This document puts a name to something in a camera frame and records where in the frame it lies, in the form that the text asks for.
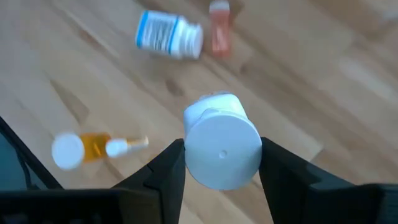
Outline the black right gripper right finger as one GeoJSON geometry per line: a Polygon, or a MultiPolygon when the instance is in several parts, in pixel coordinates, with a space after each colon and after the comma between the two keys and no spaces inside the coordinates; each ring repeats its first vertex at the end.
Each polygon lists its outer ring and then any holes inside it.
{"type": "Polygon", "coordinates": [[[262,188],[274,223],[303,223],[308,186],[320,180],[312,165],[265,137],[259,167],[262,188]]]}

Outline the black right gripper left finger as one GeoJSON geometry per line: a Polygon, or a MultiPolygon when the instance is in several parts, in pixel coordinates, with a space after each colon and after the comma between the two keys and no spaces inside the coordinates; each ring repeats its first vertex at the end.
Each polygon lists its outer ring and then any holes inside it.
{"type": "Polygon", "coordinates": [[[185,149],[176,139],[137,172],[115,185],[119,189],[153,193],[154,212],[161,223],[178,224],[185,187],[185,149]]]}

